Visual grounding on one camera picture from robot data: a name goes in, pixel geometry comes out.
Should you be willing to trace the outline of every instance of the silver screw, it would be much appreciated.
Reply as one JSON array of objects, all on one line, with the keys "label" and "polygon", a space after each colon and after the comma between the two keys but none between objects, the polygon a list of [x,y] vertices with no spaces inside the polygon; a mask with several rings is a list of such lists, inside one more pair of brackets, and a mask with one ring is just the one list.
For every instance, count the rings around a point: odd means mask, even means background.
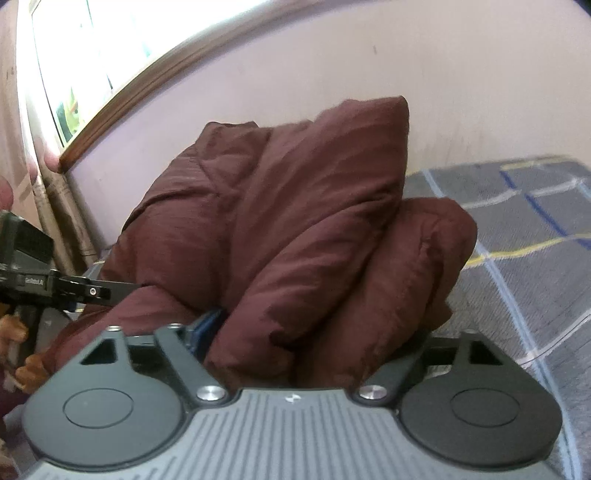
[{"label": "silver screw", "polygon": [[381,400],[388,394],[382,385],[364,385],[359,389],[359,396],[366,400]]},{"label": "silver screw", "polygon": [[226,396],[226,391],[218,385],[207,385],[197,390],[197,398],[203,401],[221,400]]}]

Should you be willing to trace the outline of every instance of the gray textured surface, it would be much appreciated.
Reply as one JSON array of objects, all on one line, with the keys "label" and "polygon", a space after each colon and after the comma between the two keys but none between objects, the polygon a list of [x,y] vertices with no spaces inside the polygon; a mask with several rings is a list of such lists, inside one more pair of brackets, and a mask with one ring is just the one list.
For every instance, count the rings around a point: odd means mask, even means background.
[{"label": "gray textured surface", "polygon": [[183,437],[141,466],[81,473],[40,463],[30,480],[556,480],[545,464],[474,472],[432,458],[383,408],[343,391],[246,390],[227,407],[197,413]]},{"label": "gray textured surface", "polygon": [[[548,389],[564,418],[548,463],[569,480],[590,479],[591,173],[567,157],[465,165],[411,176],[409,197],[423,195],[413,177],[478,224],[480,252],[440,333],[481,331]],[[483,251],[491,258],[475,262]]]}]

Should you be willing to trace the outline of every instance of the black circular pad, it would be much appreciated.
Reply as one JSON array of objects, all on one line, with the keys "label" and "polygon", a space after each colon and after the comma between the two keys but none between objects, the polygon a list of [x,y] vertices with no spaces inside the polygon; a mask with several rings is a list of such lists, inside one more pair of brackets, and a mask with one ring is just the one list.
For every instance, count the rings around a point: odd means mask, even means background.
[{"label": "black circular pad", "polygon": [[122,333],[105,332],[29,398],[22,426],[39,457],[110,469],[149,457],[183,416],[172,388],[131,368]]},{"label": "black circular pad", "polygon": [[452,398],[454,415],[476,427],[500,427],[515,420],[517,400],[490,388],[464,390]]},{"label": "black circular pad", "polygon": [[514,469],[542,460],[560,431],[560,409],[516,369],[454,367],[427,379],[402,398],[401,423],[422,447],[463,466]]},{"label": "black circular pad", "polygon": [[70,397],[64,414],[87,429],[104,429],[124,421],[134,409],[131,397],[112,388],[93,388]]}]

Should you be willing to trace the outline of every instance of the maroon puffer jacket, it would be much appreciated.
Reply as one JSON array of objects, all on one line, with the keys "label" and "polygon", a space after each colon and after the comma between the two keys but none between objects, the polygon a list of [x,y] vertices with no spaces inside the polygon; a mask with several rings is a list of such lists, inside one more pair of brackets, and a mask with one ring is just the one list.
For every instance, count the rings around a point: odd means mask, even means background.
[{"label": "maroon puffer jacket", "polygon": [[348,100],[314,122],[208,124],[134,210],[102,278],[143,286],[87,307],[45,362],[107,325],[128,335],[230,315],[206,359],[229,388],[353,388],[445,299],[476,226],[448,199],[401,200],[408,106]]}]

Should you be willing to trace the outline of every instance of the gray plaid blanket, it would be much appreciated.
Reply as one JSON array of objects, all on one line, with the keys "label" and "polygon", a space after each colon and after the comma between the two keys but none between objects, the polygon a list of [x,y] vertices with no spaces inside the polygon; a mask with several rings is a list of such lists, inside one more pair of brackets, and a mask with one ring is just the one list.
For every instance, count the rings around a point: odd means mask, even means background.
[{"label": "gray plaid blanket", "polygon": [[591,172],[566,157],[462,165],[407,177],[405,197],[450,197],[478,224],[439,334],[487,335],[556,398],[549,464],[591,478]]}]

